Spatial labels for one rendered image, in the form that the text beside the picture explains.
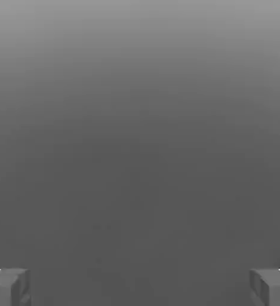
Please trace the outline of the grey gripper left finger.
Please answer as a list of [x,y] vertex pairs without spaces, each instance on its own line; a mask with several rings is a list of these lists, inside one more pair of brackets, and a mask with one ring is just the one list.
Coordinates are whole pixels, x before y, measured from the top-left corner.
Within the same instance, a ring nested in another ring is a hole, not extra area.
[[0,268],[0,306],[32,306],[30,270]]

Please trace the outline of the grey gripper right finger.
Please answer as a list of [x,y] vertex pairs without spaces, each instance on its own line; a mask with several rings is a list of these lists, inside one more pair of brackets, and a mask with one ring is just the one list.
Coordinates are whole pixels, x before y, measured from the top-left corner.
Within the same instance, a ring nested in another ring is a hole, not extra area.
[[251,269],[249,282],[253,306],[280,306],[280,268]]

